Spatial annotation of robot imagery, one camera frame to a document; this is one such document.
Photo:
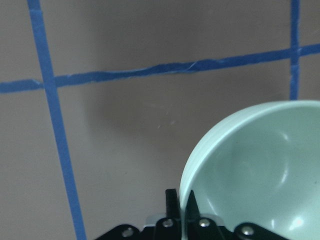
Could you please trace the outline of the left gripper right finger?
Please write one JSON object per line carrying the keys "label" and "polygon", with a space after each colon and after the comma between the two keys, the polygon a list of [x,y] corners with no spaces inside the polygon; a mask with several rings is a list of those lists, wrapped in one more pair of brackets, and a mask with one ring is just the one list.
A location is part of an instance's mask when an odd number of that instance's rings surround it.
{"label": "left gripper right finger", "polygon": [[197,200],[194,191],[191,190],[185,207],[185,220],[187,223],[191,223],[199,218],[200,211],[198,208]]}

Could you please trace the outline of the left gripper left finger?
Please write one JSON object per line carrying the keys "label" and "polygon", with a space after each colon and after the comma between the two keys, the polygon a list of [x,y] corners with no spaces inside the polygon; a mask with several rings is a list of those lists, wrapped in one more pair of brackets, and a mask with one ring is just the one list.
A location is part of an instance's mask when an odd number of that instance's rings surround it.
{"label": "left gripper left finger", "polygon": [[180,202],[176,189],[166,189],[165,190],[165,218],[170,220],[175,220],[177,222],[181,221],[181,209]]}

